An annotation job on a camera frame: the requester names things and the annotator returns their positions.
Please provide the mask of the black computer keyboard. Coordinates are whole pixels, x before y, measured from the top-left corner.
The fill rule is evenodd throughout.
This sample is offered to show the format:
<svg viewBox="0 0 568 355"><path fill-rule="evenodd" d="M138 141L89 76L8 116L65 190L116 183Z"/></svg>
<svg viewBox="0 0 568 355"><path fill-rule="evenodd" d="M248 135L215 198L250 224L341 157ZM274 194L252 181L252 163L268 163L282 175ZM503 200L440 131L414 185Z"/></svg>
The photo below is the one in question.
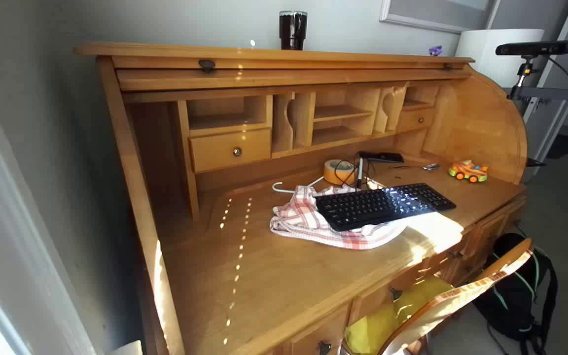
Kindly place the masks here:
<svg viewBox="0 0 568 355"><path fill-rule="evenodd" d="M428 183L319 194L319 214L335 230L381 224L404 216L454 208L455 202Z"/></svg>

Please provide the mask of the purple sticker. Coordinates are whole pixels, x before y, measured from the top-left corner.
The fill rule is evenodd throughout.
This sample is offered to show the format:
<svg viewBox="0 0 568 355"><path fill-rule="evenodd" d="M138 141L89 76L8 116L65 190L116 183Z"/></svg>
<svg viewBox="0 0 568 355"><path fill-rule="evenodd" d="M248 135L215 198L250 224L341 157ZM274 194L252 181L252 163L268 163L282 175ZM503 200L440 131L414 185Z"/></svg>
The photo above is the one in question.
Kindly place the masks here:
<svg viewBox="0 0 568 355"><path fill-rule="evenodd" d="M444 52L444 46L442 45L434 45L428 48L428 54L430 56L440 56Z"/></svg>

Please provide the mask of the yellow chair cushion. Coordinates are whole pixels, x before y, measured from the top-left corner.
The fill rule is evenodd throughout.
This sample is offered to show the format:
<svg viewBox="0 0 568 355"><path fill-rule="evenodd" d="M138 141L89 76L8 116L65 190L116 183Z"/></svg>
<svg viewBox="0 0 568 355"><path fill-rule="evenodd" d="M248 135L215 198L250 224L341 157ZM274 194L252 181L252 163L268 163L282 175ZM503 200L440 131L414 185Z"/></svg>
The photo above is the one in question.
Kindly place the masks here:
<svg viewBox="0 0 568 355"><path fill-rule="evenodd" d="M381 344L426 301L452 289L440 277L426 277L400 291L398 297L384 301L375 313L357 319L345 329L343 344L351 355L379 355Z"/></svg>

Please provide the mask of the right small desk drawer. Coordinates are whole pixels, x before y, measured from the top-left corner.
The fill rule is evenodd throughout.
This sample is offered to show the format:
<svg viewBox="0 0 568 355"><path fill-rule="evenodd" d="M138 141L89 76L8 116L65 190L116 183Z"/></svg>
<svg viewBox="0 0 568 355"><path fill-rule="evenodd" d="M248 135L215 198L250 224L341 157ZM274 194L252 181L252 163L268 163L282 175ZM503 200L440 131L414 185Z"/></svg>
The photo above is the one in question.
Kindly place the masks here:
<svg viewBox="0 0 568 355"><path fill-rule="evenodd" d="M432 108L414 108L414 110L404 110L398 117L398 131L408 131L408 129L418 129L430 125L434 119L434 110Z"/></svg>

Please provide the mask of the colourful toy car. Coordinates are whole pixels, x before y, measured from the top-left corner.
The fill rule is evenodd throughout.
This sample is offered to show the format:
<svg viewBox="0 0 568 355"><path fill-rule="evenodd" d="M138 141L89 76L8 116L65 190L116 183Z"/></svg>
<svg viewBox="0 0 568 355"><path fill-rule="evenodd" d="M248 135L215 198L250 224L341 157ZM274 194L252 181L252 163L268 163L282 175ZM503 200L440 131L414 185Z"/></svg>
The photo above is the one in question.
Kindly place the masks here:
<svg viewBox="0 0 568 355"><path fill-rule="evenodd" d="M473 159L463 159L463 161L452 163L448 173L457 181L485 183L489 177L489 167L479 165Z"/></svg>

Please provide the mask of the metal spoon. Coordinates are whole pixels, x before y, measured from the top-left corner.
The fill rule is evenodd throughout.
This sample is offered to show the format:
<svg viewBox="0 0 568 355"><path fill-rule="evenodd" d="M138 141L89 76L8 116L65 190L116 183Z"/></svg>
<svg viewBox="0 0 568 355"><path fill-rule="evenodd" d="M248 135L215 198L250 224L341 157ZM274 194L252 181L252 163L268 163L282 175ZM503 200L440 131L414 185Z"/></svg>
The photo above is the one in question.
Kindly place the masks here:
<svg viewBox="0 0 568 355"><path fill-rule="evenodd" d="M438 163L398 163L398 165L392 165L394 169L422 169L422 171L434 171L438 169L440 165Z"/></svg>

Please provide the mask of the red white checkered cloth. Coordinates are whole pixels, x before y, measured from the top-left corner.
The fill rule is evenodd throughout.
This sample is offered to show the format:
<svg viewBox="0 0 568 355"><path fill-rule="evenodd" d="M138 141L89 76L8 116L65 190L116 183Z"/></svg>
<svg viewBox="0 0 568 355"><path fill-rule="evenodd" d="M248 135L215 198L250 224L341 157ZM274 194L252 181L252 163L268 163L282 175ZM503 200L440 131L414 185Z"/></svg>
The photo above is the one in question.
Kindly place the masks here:
<svg viewBox="0 0 568 355"><path fill-rule="evenodd" d="M315 196L335 192L345 192L345 187L315 190L313 185L296 185L288 188L290 198L272 208L270 230L278 236L304 238L335 248L371 250L390 242L406 228L404 222L394 220L335 230L315 206Z"/></svg>

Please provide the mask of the wooden chair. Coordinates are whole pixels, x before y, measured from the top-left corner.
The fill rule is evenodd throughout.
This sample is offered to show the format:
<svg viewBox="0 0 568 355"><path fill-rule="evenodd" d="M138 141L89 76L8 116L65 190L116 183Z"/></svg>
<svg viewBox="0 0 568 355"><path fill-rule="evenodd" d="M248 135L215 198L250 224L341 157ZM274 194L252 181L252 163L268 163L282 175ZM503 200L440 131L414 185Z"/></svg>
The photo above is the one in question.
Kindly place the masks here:
<svg viewBox="0 0 568 355"><path fill-rule="evenodd" d="M487 265L473 281L446 289L416 309L381 346L381 355L402 355L404 348L438 327L444 319L471 303L499 279L515 273L532 256L532 240L525 238Z"/></svg>

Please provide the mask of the black travel mug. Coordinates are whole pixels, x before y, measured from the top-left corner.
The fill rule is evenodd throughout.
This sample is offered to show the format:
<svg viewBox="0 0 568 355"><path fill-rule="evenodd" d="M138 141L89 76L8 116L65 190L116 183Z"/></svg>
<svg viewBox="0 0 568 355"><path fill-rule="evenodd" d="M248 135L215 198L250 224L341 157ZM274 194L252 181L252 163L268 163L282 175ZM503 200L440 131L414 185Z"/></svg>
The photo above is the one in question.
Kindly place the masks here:
<svg viewBox="0 0 568 355"><path fill-rule="evenodd" d="M284 48L302 48L306 41L308 13L302 9L280 11L280 45Z"/></svg>

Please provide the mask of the small desk drawer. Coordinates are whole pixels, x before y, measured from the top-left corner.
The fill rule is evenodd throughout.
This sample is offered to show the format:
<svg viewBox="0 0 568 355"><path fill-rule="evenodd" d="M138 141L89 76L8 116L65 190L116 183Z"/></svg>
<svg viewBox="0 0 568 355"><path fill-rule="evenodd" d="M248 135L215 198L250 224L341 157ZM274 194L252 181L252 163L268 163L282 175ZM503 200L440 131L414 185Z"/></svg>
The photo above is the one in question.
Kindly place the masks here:
<svg viewBox="0 0 568 355"><path fill-rule="evenodd" d="M432 108L414 108L414 110L404 110L398 117L398 131L408 131L408 129L418 129L430 125L434 119L434 110Z"/></svg>
<svg viewBox="0 0 568 355"><path fill-rule="evenodd" d="M193 169L213 171L266 159L270 155L270 129L225 131L189 139Z"/></svg>

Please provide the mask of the black remote control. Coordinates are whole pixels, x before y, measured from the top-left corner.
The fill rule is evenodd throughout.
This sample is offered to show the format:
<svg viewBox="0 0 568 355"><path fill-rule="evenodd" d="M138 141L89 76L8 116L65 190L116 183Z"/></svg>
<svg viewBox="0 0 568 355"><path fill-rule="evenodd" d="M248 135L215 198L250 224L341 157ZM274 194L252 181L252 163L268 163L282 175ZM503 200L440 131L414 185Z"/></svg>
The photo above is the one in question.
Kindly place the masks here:
<svg viewBox="0 0 568 355"><path fill-rule="evenodd" d="M365 159L383 159L383 161L404 161L402 153L396 151L359 151L359 157Z"/></svg>

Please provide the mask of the left small desk drawer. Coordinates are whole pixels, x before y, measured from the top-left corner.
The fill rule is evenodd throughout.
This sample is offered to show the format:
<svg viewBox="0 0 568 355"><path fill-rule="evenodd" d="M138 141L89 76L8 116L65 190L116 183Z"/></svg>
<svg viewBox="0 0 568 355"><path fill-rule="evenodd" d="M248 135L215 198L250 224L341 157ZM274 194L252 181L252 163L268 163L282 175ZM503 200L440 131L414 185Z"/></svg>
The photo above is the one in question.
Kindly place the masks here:
<svg viewBox="0 0 568 355"><path fill-rule="evenodd" d="M189 139L193 169L213 171L266 159L270 155L270 129L225 131Z"/></svg>

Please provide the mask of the wooden roll-top desk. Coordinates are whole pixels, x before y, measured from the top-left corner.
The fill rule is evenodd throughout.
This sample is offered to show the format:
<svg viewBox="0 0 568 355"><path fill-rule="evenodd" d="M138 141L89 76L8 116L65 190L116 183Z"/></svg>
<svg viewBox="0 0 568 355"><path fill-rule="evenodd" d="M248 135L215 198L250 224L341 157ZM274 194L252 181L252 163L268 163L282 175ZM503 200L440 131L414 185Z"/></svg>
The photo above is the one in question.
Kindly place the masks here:
<svg viewBox="0 0 568 355"><path fill-rule="evenodd" d="M525 204L526 131L505 90L454 56L93 43L146 259L164 355L329 355L349 323L426 275L463 283ZM432 108L398 131L404 110ZM191 137L270 129L266 159L193 169ZM270 230L270 185L308 185L327 159L371 159L383 185L428 183L455 202L371 250ZM454 179L455 161L489 167Z"/></svg>

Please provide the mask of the roll of masking tape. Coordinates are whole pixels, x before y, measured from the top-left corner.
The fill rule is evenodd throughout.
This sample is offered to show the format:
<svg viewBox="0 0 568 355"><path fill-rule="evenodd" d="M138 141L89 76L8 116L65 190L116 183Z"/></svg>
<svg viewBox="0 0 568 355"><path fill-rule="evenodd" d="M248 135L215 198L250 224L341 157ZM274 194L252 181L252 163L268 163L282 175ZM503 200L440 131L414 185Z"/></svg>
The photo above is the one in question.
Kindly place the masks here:
<svg viewBox="0 0 568 355"><path fill-rule="evenodd" d="M353 185L357 181L357 169L347 159L327 159L323 163L323 177L331 185Z"/></svg>

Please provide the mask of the black green backpack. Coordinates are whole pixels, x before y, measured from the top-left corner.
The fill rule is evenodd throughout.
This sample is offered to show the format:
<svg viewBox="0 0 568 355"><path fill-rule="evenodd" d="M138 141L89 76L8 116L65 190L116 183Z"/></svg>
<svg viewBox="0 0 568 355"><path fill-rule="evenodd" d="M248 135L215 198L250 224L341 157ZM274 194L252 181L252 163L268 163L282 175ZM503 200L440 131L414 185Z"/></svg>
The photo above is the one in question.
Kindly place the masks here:
<svg viewBox="0 0 568 355"><path fill-rule="evenodd" d="M538 287L548 279L542 315L536 317L532 305L538 299ZM552 259L532 250L530 258L511 275L497 281L491 289L481 293L473 305L495 330L515 338L521 355L546 355L546 338L550 330L552 313L556 307L558 277Z"/></svg>

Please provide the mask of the white plastic clothes hanger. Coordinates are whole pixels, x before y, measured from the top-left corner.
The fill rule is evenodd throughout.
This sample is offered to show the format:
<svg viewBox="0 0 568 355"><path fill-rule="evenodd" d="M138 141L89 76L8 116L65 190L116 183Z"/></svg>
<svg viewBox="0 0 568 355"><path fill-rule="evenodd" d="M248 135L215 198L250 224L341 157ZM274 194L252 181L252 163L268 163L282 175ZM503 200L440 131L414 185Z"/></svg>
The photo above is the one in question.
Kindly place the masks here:
<svg viewBox="0 0 568 355"><path fill-rule="evenodd" d="M312 183L308 183L306 187L313 187L313 185L319 183L319 181L323 181L323 175L315 177L315 179L313 179ZM274 181L274 183L270 185L270 188L272 188L274 192L288 192L288 194L296 194L296 190L298 190L298 187L296 187L296 188L284 187L282 181Z"/></svg>

